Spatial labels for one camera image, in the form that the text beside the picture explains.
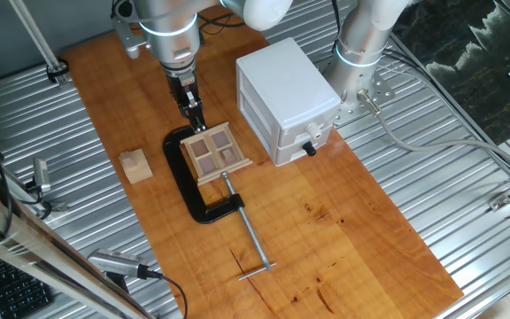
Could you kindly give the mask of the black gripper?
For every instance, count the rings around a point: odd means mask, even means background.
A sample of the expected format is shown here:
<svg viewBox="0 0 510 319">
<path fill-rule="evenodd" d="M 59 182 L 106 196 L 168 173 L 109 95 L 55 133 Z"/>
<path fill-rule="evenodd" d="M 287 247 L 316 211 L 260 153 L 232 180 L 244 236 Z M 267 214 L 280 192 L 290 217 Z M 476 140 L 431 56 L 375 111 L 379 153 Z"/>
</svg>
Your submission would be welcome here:
<svg viewBox="0 0 510 319">
<path fill-rule="evenodd" d="M 198 107 L 198 91 L 196 71 L 194 67 L 167 72 L 167 80 L 171 96 L 177 105 L 187 105 L 187 115 L 191 118 L 191 125 L 197 133 L 206 130 L 203 111 Z"/>
</svg>

